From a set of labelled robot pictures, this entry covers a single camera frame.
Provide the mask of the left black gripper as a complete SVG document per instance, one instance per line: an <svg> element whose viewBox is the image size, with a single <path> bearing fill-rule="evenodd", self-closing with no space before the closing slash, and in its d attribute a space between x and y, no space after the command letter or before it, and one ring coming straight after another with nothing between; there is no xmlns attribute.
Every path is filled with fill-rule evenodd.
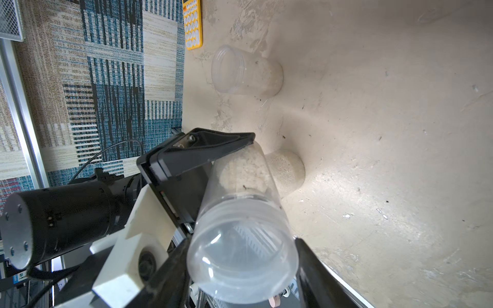
<svg viewBox="0 0 493 308"><path fill-rule="evenodd" d="M225 133L195 128L178 133L137 159L146 183L181 231L192 231L212 162L250 146L255 133Z"/></svg>

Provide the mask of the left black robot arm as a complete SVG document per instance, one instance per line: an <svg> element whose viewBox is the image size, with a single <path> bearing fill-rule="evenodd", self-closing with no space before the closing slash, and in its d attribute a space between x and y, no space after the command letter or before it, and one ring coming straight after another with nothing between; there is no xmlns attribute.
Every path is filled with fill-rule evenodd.
<svg viewBox="0 0 493 308"><path fill-rule="evenodd" d="M97 168L65 186L15 192L6 199L1 218L5 257L25 270L123 229L145 186L184 230L197 221L212 163L254 140L252 132L195 128L141 155L135 175Z"/></svg>

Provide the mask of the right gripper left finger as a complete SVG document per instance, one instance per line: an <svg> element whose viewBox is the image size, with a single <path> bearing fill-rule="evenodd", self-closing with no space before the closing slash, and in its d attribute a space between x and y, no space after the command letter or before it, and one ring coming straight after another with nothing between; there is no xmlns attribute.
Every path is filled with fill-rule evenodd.
<svg viewBox="0 0 493 308"><path fill-rule="evenodd" d="M187 252L191 239L177 246L127 307L186 307L189 302L190 276L187 272Z"/></svg>

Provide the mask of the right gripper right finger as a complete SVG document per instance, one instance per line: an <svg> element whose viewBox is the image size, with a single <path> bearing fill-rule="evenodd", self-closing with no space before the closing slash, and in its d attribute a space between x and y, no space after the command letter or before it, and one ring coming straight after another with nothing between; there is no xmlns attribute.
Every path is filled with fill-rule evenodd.
<svg viewBox="0 0 493 308"><path fill-rule="evenodd" d="M351 297L346 294L306 242L296 238L295 246L299 255L296 278L301 307L354 307Z"/></svg>

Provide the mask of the small jar with rice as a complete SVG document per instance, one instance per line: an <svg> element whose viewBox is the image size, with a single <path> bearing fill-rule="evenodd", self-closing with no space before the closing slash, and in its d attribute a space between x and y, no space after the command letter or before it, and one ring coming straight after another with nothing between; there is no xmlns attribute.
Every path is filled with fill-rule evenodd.
<svg viewBox="0 0 493 308"><path fill-rule="evenodd" d="M293 280L299 255L258 143L213 164L187 253L192 281L231 304L255 304Z"/></svg>

